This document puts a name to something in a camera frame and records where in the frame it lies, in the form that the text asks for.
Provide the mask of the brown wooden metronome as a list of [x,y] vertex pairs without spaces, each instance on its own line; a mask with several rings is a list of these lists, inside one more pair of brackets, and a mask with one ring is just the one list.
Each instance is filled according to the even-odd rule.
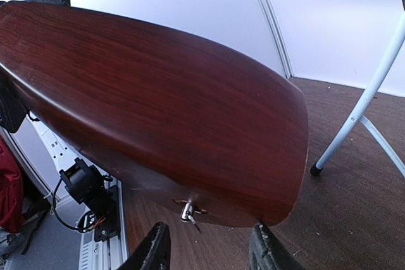
[[238,51],[98,11],[1,5],[1,80],[88,160],[199,222],[281,223],[308,158],[293,83]]

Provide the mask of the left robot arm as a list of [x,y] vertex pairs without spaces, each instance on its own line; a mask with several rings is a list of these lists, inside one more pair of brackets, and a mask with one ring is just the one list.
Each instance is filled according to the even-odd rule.
[[[70,0],[24,1],[70,6]],[[59,171],[68,169],[77,157],[82,157],[43,122],[32,121],[28,116],[16,133],[1,128],[1,136],[22,171],[49,203],[52,202],[53,191],[59,181]],[[57,192],[57,207],[79,206],[63,187],[61,184]]]

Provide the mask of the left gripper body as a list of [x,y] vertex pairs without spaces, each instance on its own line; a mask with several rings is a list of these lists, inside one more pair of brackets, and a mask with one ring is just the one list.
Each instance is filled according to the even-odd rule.
[[27,109],[14,84],[1,72],[1,127],[16,133],[27,115]]

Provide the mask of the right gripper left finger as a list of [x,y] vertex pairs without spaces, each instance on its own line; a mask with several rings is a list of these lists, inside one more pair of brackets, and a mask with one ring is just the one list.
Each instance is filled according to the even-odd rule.
[[119,270],[170,269],[171,237],[166,223],[157,222]]

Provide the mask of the white perforated music stand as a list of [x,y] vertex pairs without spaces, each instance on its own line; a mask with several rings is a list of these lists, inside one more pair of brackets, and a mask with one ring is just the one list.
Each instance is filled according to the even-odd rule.
[[374,72],[369,84],[364,89],[357,103],[348,115],[347,119],[334,136],[331,143],[325,149],[320,158],[312,165],[309,172],[312,176],[320,176],[323,171],[324,165],[336,153],[337,149],[342,145],[343,141],[351,133],[352,129],[361,123],[377,141],[377,144],[388,155],[390,160],[394,163],[400,174],[404,175],[404,162],[397,155],[395,150],[391,147],[385,137],[379,132],[376,126],[365,116],[365,111],[370,105],[372,99],[375,97],[379,88],[383,84],[386,76],[388,75],[392,65],[394,64],[399,51],[404,44],[404,9],[401,10],[401,17],[396,26],[395,32],[386,48],[384,55]]

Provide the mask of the aluminium front rail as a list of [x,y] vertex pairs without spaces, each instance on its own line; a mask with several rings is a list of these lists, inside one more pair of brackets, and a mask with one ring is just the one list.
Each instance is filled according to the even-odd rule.
[[117,201],[116,221],[81,235],[79,269],[118,269],[128,258],[122,183],[114,179],[106,187]]

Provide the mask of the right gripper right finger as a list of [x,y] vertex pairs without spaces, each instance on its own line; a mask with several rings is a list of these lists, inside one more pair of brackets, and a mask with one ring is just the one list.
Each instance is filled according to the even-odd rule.
[[300,269],[304,267],[288,252],[263,222],[252,228],[249,241],[249,269]]

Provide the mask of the red bag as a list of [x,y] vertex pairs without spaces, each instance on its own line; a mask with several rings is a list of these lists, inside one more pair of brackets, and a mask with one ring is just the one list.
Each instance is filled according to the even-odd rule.
[[1,139],[1,228],[19,233],[23,217],[22,172],[8,146]]

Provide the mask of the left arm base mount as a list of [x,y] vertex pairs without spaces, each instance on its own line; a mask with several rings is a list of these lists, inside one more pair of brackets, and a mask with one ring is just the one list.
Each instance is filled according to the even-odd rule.
[[113,185],[107,192],[114,202],[112,209],[98,218],[91,211],[87,211],[77,225],[84,233],[93,232],[95,242],[104,242],[121,232],[119,188]]

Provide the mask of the left aluminium corner post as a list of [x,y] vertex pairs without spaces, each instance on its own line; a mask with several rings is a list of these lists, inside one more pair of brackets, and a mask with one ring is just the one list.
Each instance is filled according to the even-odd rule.
[[278,24],[277,16],[272,6],[271,0],[258,0],[258,3],[263,12],[270,33],[272,34],[283,75],[285,78],[291,78],[294,76],[294,73],[292,70],[282,31]]

